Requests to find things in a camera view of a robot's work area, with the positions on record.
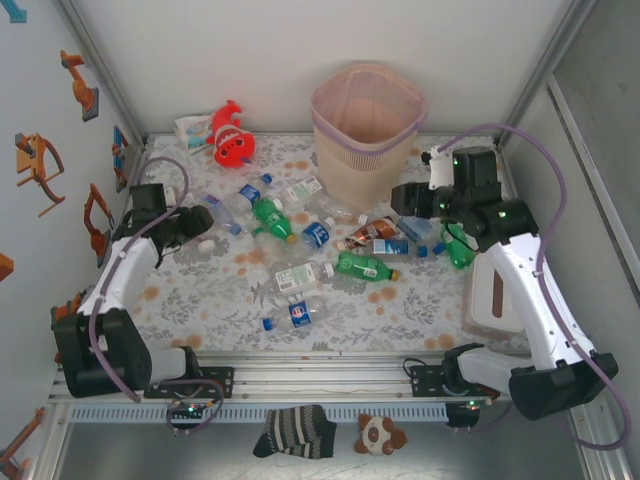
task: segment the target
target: stuffed animal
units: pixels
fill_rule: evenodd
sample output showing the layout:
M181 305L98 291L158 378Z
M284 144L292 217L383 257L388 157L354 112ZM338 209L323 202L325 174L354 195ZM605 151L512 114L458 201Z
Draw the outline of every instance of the stuffed animal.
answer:
M394 428L393 420L389 417L372 417L361 413L358 417L360 435L355 448L358 453L371 455L391 455L394 450L404 447L407 443L405 433Z

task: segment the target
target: striped sock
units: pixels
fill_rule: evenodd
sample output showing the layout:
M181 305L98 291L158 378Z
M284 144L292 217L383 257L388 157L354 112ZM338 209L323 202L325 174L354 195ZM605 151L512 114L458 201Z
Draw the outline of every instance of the striped sock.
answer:
M324 410L320 405L305 405L303 407L286 408L283 410L269 410L267 414L267 421L265 422L264 432L258 439L253 454L256 457L264 458L276 452L285 452L291 455L306 456L305 452L309 456L306 458L321 458L315 457L315 450L317 455L326 453L326 448L322 448L322 443L317 441L320 439L320 435L327 431L327 434L331 433L330 425L334 425L333 432L335 433L335 424L327 421L327 417L324 414ZM317 446L315 450L306 445L311 445L316 442ZM331 448L333 453L333 437L331 436L331 442L325 441L325 444Z
M336 435L337 425L333 422L326 421L321 429L320 436L313 442L304 445L296 445L295 447L285 448L282 453L294 455L296 457L311 458L318 460L320 458L333 457L333 440Z

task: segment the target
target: clownfish plush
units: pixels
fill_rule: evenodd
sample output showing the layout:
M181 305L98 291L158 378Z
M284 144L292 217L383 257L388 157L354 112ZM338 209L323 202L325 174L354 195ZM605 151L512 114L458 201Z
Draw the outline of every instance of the clownfish plush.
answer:
M215 146L213 158L223 167L240 168L251 163L256 149L256 140L251 133L240 129L240 119L232 119L242 109L233 100L213 115L211 121L212 135L207 143Z

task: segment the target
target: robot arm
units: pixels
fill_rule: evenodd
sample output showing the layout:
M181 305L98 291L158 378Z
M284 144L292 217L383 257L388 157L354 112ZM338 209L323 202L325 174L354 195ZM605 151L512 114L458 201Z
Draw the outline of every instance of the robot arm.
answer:
M530 360L491 352L478 344L457 347L445 356L445 371L452 372L446 375L447 387L461 392L469 384L481 384L509 394L530 420L590 402L604 384L558 328L543 297L535 264L538 227L522 200L502 200L495 154L471 148L431 162L431 182L394 188L391 206L401 215L463 224L509 286L531 347ZM573 318L546 261L543 274L575 342L613 378L618 371L615 359L596 352Z
M165 249L172 249L206 232L213 224L203 206L178 208L175 213L125 246L151 221L167 212L162 184L130 188L133 208L116 229L111 255L93 292L75 314L52 326L69 391L74 397L116 393L89 341L89 319L97 311L96 332L100 350L117 376L131 390L173 378L196 378L199 368L189 347L149 351L133 324L136 306L149 272L160 265ZM120 265L112 274L112 266Z

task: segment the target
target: table surface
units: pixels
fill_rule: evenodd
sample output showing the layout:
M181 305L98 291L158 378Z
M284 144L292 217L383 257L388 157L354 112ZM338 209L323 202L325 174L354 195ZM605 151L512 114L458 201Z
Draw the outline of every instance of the table surface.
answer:
M402 181L426 181L429 169L422 165L421 151L443 144L450 137L420 136ZM147 156L169 156L180 161L190 178L196 200L206 194L225 198L237 191L246 177L257 172L274 176L272 192L316 172L313 135L258 135L254 165L246 169L223 169L210 151L189 155L172 135L150 137ZM490 137L472 137L461 146L491 146ZM146 182L162 182L182 188L181 174L168 163L149 167ZM323 213L313 204L291 214L294 231L301 231ZM369 218L397 218L389 199L367 212ZM330 245L312 257L336 263L336 240L357 226L337 225ZM409 351L446 350L455 345L481 342L496 350L528 350L523 333L508 338L478 335L463 325L463 289L469 269L453 268L446 254L414 259L394 265L402 272L399 282L369 283L336 275L330 283L303 295L323 295L330 318L290 333L267 333L261 319L288 300L277 292L253 239L247 232L233 237L214 227L200 239L213 239L215 248L200 253L197 242L182 246L165 257L148 277L134 310L134 322L150 347L190 345L215 351Z

